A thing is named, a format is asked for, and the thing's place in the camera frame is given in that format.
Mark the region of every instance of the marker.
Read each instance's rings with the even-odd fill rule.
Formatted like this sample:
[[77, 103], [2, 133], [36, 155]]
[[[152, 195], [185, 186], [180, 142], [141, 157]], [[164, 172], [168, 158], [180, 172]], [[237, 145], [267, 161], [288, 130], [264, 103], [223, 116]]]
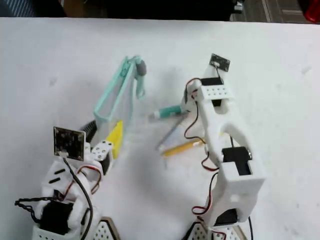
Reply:
[[163, 119], [163, 118], [167, 118], [170, 116], [180, 115], [182, 113], [183, 112], [181, 110], [180, 105], [175, 105], [175, 106], [160, 108], [158, 111], [155, 111], [153, 113], [153, 117], [155, 119]]
[[171, 148], [171, 149], [165, 151], [165, 152], [163, 153], [163, 155], [164, 155], [165, 157], [168, 157], [168, 156], [181, 153], [181, 152], [183, 152], [183, 151], [186, 151], [186, 150], [188, 150], [188, 149], [191, 149], [191, 148], [193, 148], [193, 147], [195, 147], [195, 146], [199, 146], [199, 145], [202, 145], [202, 144], [203, 144], [203, 142], [202, 142], [201, 140], [195, 140], [195, 141], [187, 142], [187, 143], [185, 143], [185, 144], [182, 144], [182, 145], [180, 145], [180, 146], [176, 146], [176, 147], [174, 147], [174, 148]]

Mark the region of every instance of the red wire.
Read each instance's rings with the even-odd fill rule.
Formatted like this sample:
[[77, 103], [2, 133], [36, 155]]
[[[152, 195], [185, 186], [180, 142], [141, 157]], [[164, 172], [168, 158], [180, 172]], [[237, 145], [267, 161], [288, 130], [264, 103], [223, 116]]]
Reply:
[[224, 233], [224, 232], [222, 232], [222, 231], [214, 231], [214, 230], [212, 230], [212, 232], [214, 232], [215, 234], [221, 234], [221, 235], [223, 235], [223, 236], [224, 236], [224, 237], [223, 237], [223, 240], [226, 240], [226, 239], [227, 239], [227, 234]]
[[[208, 212], [208, 210], [210, 209], [211, 207], [211, 202], [212, 202], [212, 193], [211, 193], [211, 186], [212, 186], [212, 182], [215, 178], [215, 176], [218, 174], [218, 172], [216, 172], [215, 174], [213, 174], [212, 178], [211, 178], [211, 181], [210, 181], [210, 185], [209, 185], [209, 200], [208, 200], [208, 204], [206, 207], [204, 206], [194, 206], [191, 211], [194, 215], [203, 215], [205, 214], [206, 212]], [[201, 209], [203, 210], [202, 212], [195, 212], [195, 209]]]
[[217, 170], [219, 169], [218, 167], [217, 167], [217, 168], [211, 168], [211, 167], [208, 167], [208, 166], [204, 165], [204, 162], [207, 161], [208, 158], [209, 158], [209, 152], [207, 153], [206, 158], [203, 159], [202, 162], [201, 162], [202, 167], [203, 167], [205, 170], [208, 170], [208, 171], [210, 171], [210, 172], [217, 171]]
[[[102, 178], [102, 175], [101, 175], [101, 172], [99, 170], [99, 168], [95, 167], [95, 166], [89, 166], [89, 165], [84, 165], [82, 167], [80, 167], [77, 171], [76, 171], [76, 174], [80, 173], [82, 169], [84, 168], [87, 168], [87, 169], [91, 169], [91, 170], [95, 170], [97, 171], [100, 175], [99, 175], [99, 179], [98, 181], [96, 182], [96, 184], [94, 185], [94, 187], [91, 189], [91, 194], [95, 194], [96, 191], [98, 190], [98, 188], [94, 191], [94, 189], [99, 185], [100, 181], [101, 181], [101, 178]], [[71, 183], [69, 184], [69, 186], [67, 187], [67, 189], [65, 190], [65, 194], [64, 196], [67, 196], [67, 194], [69, 193], [69, 190], [71, 188], [71, 186], [74, 184], [74, 180], [71, 181]]]

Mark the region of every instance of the perforated plastic plate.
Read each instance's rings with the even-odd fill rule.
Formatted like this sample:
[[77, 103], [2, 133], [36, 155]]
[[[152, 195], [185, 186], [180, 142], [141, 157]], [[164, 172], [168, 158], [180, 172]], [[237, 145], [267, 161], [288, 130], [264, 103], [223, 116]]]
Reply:
[[[216, 231], [222, 232], [226, 234], [226, 240], [247, 240], [247, 238], [233, 228], [221, 228], [217, 229]], [[204, 229], [204, 227], [200, 223], [196, 223], [188, 237], [188, 240], [223, 240], [224, 235], [220, 233], [214, 233], [212, 238], [212, 232], [210, 231], [209, 234]]]
[[105, 221], [101, 221], [99, 223], [93, 236], [93, 240], [115, 240], [111, 234], [108, 224]]
[[201, 86], [201, 92], [204, 99], [219, 100], [229, 99], [231, 97], [230, 91], [225, 84]]

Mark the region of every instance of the yellow plastic piece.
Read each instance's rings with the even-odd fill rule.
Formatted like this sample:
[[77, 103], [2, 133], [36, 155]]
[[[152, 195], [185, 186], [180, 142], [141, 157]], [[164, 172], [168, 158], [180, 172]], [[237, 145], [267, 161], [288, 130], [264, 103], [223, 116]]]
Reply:
[[114, 129], [112, 130], [112, 132], [110, 132], [109, 136], [107, 136], [105, 139], [106, 141], [113, 143], [113, 147], [112, 147], [113, 159], [116, 159], [118, 157], [120, 148], [122, 146], [122, 139], [124, 136], [123, 126], [124, 126], [123, 121], [118, 121]]

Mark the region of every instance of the circuit board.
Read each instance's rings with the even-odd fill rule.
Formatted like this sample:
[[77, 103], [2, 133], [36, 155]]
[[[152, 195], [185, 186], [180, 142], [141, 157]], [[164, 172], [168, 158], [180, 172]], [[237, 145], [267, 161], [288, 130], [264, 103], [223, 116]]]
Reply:
[[68, 158], [83, 161], [85, 139], [86, 133], [84, 131], [74, 131], [54, 126], [54, 155], [60, 156], [60, 152], [65, 152], [68, 153]]
[[230, 60], [228, 60], [226, 58], [223, 58], [221, 56], [218, 56], [216, 54], [212, 54], [209, 64], [211, 66], [215, 66], [214, 62], [219, 64], [218, 67], [217, 67], [218, 69], [221, 69], [221, 70], [223, 70], [225, 72], [229, 71]]

